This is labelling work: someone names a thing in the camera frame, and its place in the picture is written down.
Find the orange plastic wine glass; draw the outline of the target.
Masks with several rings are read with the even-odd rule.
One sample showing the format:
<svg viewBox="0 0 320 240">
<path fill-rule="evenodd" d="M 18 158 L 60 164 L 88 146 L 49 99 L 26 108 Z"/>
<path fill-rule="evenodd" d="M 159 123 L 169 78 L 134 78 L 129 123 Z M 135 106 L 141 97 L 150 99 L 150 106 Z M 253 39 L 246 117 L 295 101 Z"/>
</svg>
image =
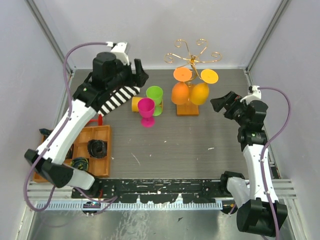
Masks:
<svg viewBox="0 0 320 240">
<path fill-rule="evenodd" d="M 177 83 L 172 88 L 171 101 L 176 105 L 183 105 L 189 99 L 189 87 L 186 82 L 192 77 L 192 72 L 186 67 L 178 67 L 173 72 L 173 77 Z"/>
</svg>

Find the magenta plastic wine glass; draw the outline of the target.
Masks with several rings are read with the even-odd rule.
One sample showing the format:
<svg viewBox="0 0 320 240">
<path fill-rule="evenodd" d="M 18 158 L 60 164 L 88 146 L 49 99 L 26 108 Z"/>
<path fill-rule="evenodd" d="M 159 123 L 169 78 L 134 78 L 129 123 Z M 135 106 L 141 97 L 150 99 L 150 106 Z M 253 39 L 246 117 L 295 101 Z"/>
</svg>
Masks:
<svg viewBox="0 0 320 240">
<path fill-rule="evenodd" d="M 155 102 L 150 98 L 141 99 L 138 104 L 138 112 L 141 116 L 141 125 L 145 128 L 151 128 L 155 124 L 153 114 L 155 112 Z"/>
</svg>

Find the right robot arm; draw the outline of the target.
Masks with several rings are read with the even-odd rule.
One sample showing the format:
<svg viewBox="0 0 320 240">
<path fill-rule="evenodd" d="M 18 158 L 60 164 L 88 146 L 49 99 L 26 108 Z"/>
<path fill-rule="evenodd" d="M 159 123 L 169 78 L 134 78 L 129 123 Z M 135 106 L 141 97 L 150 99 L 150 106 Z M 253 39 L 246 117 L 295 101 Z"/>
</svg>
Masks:
<svg viewBox="0 0 320 240">
<path fill-rule="evenodd" d="M 225 109 L 224 117 L 239 124 L 237 140 L 245 158 L 248 180 L 238 172 L 225 171 L 219 184 L 220 193 L 232 196 L 235 201 L 238 230 L 279 238 L 288 209 L 279 202 L 269 167 L 269 143 L 263 129 L 268 105 L 257 95 L 242 97 L 233 91 L 211 99 L 210 103 L 215 112 Z"/>
</svg>

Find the gold wire wine glass rack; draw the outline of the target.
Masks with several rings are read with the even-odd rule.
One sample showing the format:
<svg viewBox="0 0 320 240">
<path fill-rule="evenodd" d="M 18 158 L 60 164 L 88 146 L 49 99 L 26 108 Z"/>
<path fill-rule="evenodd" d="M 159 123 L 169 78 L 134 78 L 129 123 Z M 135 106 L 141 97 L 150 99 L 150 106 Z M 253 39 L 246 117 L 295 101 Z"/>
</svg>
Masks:
<svg viewBox="0 0 320 240">
<path fill-rule="evenodd" d="M 208 42 L 203 38 L 196 41 L 197 46 L 203 47 L 198 54 L 190 52 L 189 45 L 185 40 L 178 39 L 175 41 L 176 48 L 180 48 L 182 45 L 186 47 L 186 57 L 172 52 L 164 56 L 164 61 L 168 64 L 172 64 L 175 59 L 185 61 L 185 64 L 176 67 L 173 71 L 173 77 L 177 83 L 171 91 L 171 102 L 176 106 L 178 117 L 195 117 L 200 113 L 199 106 L 204 105 L 209 97 L 209 85 L 216 84 L 219 80 L 216 71 L 209 68 L 198 71 L 196 65 L 219 62 L 222 55 L 214 51 L 211 53 L 212 60 L 201 60 L 202 54 L 208 48 Z"/>
</svg>

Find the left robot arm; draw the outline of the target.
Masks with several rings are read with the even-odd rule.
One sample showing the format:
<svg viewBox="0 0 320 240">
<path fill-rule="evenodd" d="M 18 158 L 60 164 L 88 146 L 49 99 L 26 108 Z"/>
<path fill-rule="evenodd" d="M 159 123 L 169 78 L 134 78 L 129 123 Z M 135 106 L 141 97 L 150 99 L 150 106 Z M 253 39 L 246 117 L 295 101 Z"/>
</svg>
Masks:
<svg viewBox="0 0 320 240">
<path fill-rule="evenodd" d="M 49 137 L 36 150 L 24 154 L 35 172 L 57 188 L 64 186 L 82 189 L 88 198 L 100 193 L 96 178 L 83 170 L 64 164 L 66 155 L 85 125 L 98 112 L 107 114 L 103 107 L 111 98 L 129 100 L 139 93 L 149 78 L 140 59 L 124 64 L 116 53 L 100 52 L 92 61 L 92 72 L 76 89 L 71 106 Z"/>
</svg>

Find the yellow-orange plastic wine glass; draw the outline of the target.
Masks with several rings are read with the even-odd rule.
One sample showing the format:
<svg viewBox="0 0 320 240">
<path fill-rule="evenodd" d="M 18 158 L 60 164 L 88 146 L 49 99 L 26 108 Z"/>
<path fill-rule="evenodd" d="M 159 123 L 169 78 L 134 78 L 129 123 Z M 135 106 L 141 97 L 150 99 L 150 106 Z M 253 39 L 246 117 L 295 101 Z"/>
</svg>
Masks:
<svg viewBox="0 0 320 240">
<path fill-rule="evenodd" d="M 196 84 L 190 94 L 190 101 L 197 106 L 203 105 L 209 97 L 209 85 L 216 84 L 219 75 L 212 69 L 204 69 L 200 73 L 201 83 Z"/>
</svg>

